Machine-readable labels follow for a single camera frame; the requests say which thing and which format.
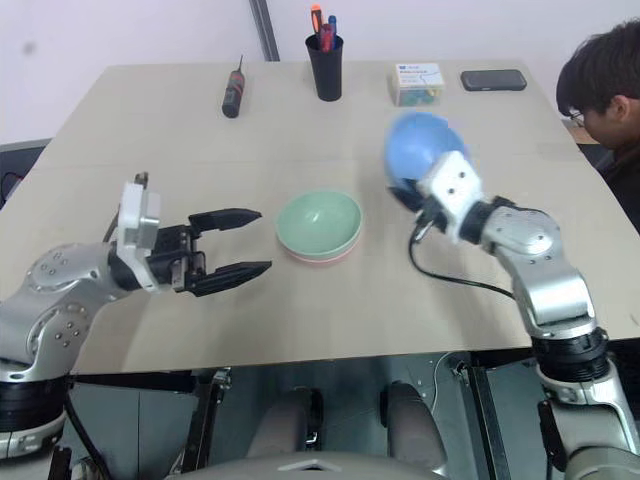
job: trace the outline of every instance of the pen holder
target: pen holder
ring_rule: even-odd
[[[318,37],[311,35],[304,42],[309,51],[318,98],[333,102],[342,96],[342,38],[336,35],[336,48],[322,52]]]

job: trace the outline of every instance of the man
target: man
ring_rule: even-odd
[[[640,232],[640,19],[582,44],[560,72],[556,100],[613,150],[602,176]]]

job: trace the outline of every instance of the smartphone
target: smartphone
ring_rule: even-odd
[[[460,74],[465,90],[524,90],[527,81],[520,70],[468,70]]]

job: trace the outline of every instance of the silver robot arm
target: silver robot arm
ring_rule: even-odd
[[[63,245],[38,259],[22,286],[0,303],[0,459],[56,443],[73,368],[100,309],[144,288],[209,295],[239,286],[271,262],[241,262],[206,273],[196,240],[261,215],[245,209],[199,213],[189,225],[159,228],[159,197],[127,184],[117,241]]]
[[[416,188],[426,199],[418,237],[435,224],[454,242],[481,245],[512,278],[547,396],[538,409],[554,466],[572,480],[640,475],[638,432],[608,338],[584,278],[564,257],[558,225],[505,199],[484,202],[480,179],[459,152],[441,157]]]

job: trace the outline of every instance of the small box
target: small box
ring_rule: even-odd
[[[442,94],[444,79],[437,63],[397,63],[393,87],[397,106],[428,105]]]

